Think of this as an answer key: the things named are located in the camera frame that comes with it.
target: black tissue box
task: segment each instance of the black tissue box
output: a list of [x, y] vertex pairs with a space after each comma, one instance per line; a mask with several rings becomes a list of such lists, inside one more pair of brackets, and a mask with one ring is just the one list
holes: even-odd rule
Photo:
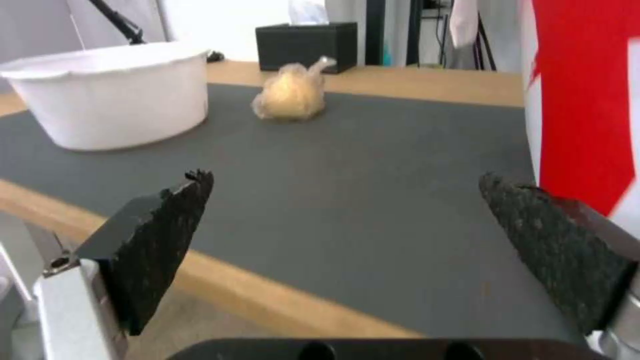
[[338, 74], [358, 60], [358, 24], [331, 22], [327, 25], [279, 24], [255, 29], [260, 70], [278, 70], [288, 63], [309, 67], [321, 56], [337, 64], [324, 72]]

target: wooden table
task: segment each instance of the wooden table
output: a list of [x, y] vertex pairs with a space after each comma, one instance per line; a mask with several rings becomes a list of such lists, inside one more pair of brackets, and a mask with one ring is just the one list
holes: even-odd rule
[[[210, 83], [261, 86], [256, 63], [225, 61], [207, 69]], [[326, 77], [329, 92], [522, 107], [520, 76], [494, 72], [360, 67]], [[0, 116], [25, 110], [0, 95]], [[85, 209], [0, 179], [0, 211], [82, 242], [106, 220]], [[189, 251], [175, 280], [185, 292], [290, 336], [416, 337], [416, 332]]]

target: black mat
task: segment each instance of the black mat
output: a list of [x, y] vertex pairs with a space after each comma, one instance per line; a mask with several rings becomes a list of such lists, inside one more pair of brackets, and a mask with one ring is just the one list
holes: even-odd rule
[[317, 120], [269, 124], [257, 92], [211, 86], [207, 122], [124, 151], [59, 149], [12, 115], [0, 177], [108, 216], [211, 169], [196, 250], [429, 336], [579, 339], [477, 189], [532, 179], [521, 109], [328, 94]]

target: white plastic bowl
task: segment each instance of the white plastic bowl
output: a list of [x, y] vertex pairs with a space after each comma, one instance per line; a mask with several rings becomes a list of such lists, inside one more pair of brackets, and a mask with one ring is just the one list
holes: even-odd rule
[[207, 116], [207, 51], [179, 42], [0, 65], [54, 143], [108, 150], [169, 138]]

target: black stand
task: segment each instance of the black stand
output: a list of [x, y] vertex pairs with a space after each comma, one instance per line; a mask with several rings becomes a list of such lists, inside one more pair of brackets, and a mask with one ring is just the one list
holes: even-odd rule
[[142, 40], [142, 29], [133, 23], [133, 21], [127, 19], [121, 13], [118, 13], [114, 9], [110, 8], [103, 0], [89, 0], [91, 4], [95, 6], [101, 14], [103, 14], [107, 20], [112, 23], [116, 29], [118, 29], [131, 45], [144, 44]]

